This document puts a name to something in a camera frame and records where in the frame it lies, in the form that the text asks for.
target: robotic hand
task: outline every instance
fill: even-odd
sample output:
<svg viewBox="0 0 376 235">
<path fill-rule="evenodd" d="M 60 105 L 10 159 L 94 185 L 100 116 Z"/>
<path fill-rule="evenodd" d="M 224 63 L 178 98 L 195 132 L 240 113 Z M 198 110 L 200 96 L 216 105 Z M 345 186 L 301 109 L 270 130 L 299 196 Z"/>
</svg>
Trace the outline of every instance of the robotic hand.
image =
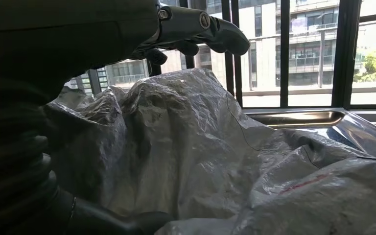
<svg viewBox="0 0 376 235">
<path fill-rule="evenodd" d="M 160 27 L 154 37 L 136 48 L 131 59 L 146 58 L 153 64 L 162 65 L 166 56 L 156 48 L 177 49 L 194 56 L 199 50 L 197 44 L 207 44 L 218 53 L 228 51 L 234 55 L 243 55 L 250 47 L 244 34 L 228 21 L 201 10 L 157 6 Z"/>
<path fill-rule="evenodd" d="M 39 106 L 88 69 L 128 58 L 163 64 L 158 48 L 244 54 L 231 23 L 155 0 L 0 0 L 0 234 L 153 234 L 172 218 L 121 217 L 60 189 L 42 154 Z"/>
</svg>

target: balcony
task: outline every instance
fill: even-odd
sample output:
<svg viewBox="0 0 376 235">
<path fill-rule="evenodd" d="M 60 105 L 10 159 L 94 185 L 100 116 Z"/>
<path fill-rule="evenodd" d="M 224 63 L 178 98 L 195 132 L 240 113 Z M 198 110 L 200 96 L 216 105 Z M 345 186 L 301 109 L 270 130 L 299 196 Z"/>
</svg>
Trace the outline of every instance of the balcony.
<svg viewBox="0 0 376 235">
<path fill-rule="evenodd" d="M 143 78 L 146 78 L 145 74 L 125 75 L 125 76 L 113 76 L 116 86 L 131 87 L 133 84 Z"/>
<path fill-rule="evenodd" d="M 323 71 L 333 71 L 335 56 L 324 56 Z M 361 69 L 362 62 L 355 62 L 355 69 Z M 319 57 L 289 59 L 289 73 L 318 72 Z M 280 60 L 276 60 L 276 74 L 280 74 Z"/>
<path fill-rule="evenodd" d="M 339 6 L 339 0 L 290 0 L 290 13 L 298 13 Z M 280 15 L 280 4 L 276 5 L 276 15 Z"/>
<path fill-rule="evenodd" d="M 337 25 L 337 23 L 329 23 L 290 29 L 289 43 L 317 42 L 321 40 L 322 33 L 325 33 L 325 40 L 335 40 Z M 280 45 L 280 41 L 280 37 L 277 37 L 277 46 Z"/>
</svg>

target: window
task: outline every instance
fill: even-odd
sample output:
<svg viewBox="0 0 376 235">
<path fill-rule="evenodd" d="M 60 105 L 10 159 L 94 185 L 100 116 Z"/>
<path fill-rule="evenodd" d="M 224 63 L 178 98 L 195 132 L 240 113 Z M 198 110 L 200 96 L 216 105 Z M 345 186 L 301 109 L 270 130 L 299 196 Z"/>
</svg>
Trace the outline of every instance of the window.
<svg viewBox="0 0 376 235">
<path fill-rule="evenodd" d="M 185 55 L 180 53 L 180 59 L 181 59 L 181 69 L 186 70 L 187 69 L 187 59 L 185 58 Z"/>
<path fill-rule="evenodd" d="M 106 74 L 109 74 L 111 86 L 128 89 L 138 80 L 148 77 L 148 65 L 146 60 L 125 60 L 106 66 Z"/>
<path fill-rule="evenodd" d="M 359 24 L 351 104 L 376 104 L 376 21 Z"/>
<path fill-rule="evenodd" d="M 250 44 L 250 87 L 257 87 L 257 53 L 256 53 L 256 43 Z"/>
<path fill-rule="evenodd" d="M 212 70 L 212 62 L 211 62 L 211 50 L 207 46 L 200 47 L 198 55 L 196 56 L 197 66 L 198 68 L 206 68 Z"/>
<path fill-rule="evenodd" d="M 168 6 L 179 6 L 178 0 L 160 0 L 161 3 L 164 3 Z"/>
<path fill-rule="evenodd" d="M 296 13 L 298 8 L 292 7 L 292 1 L 307 5 L 308 10 Z M 336 3 L 291 0 L 289 106 L 331 105 L 338 21 Z"/>
<path fill-rule="evenodd" d="M 256 37 L 261 36 L 261 6 L 256 6 L 254 8 L 254 18 L 255 18 L 255 31 L 256 31 Z"/>
<path fill-rule="evenodd" d="M 207 13 L 214 14 L 221 12 L 221 0 L 207 0 Z"/>
<path fill-rule="evenodd" d="M 240 9 L 240 29 L 250 40 L 241 56 L 244 107 L 279 107 L 280 88 L 280 0 L 252 0 L 254 8 Z"/>
<path fill-rule="evenodd" d="M 297 31 L 296 28 L 311 27 L 317 25 L 318 28 L 336 27 L 338 23 L 338 7 L 333 4 L 324 10 L 307 11 L 298 14 L 291 14 L 293 23 L 291 32 Z"/>
</svg>

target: plastic sheet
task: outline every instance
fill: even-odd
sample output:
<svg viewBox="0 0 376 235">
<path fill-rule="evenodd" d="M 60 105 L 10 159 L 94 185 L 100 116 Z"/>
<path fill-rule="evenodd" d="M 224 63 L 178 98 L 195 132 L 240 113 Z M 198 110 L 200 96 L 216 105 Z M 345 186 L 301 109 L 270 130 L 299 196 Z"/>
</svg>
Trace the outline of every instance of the plastic sheet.
<svg viewBox="0 0 376 235">
<path fill-rule="evenodd" d="M 376 158 L 248 118 L 209 70 L 44 110 L 60 185 L 121 215 L 178 219 L 159 235 L 376 234 Z"/>
</svg>

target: balcony railing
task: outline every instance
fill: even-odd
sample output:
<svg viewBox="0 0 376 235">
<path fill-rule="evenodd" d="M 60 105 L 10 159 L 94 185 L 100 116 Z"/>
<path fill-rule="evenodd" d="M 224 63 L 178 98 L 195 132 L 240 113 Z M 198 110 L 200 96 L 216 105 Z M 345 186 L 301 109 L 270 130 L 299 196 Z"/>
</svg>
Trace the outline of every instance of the balcony railing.
<svg viewBox="0 0 376 235">
<path fill-rule="evenodd" d="M 337 27 L 338 23 L 327 23 L 327 24 L 317 24 L 311 25 L 307 27 L 298 27 L 298 28 L 290 28 L 290 36 L 302 36 L 305 35 L 315 35 L 320 34 L 319 29 L 326 29 L 326 28 L 334 28 Z"/>
<path fill-rule="evenodd" d="M 335 61 L 334 56 L 326 55 L 324 56 L 324 65 L 333 65 Z M 302 67 L 302 66 L 318 66 L 319 57 L 310 57 L 310 58 L 296 58 L 289 59 L 289 68 L 293 67 Z M 276 68 L 280 69 L 280 60 L 276 60 Z"/>
<path fill-rule="evenodd" d="M 291 0 L 290 12 L 315 10 L 318 8 L 338 6 L 339 0 Z M 276 15 L 280 15 L 281 5 L 276 4 Z"/>
<path fill-rule="evenodd" d="M 136 74 L 136 75 L 125 75 L 125 76 L 114 76 L 117 84 L 123 83 L 135 83 L 143 78 L 146 78 L 145 74 Z"/>
</svg>

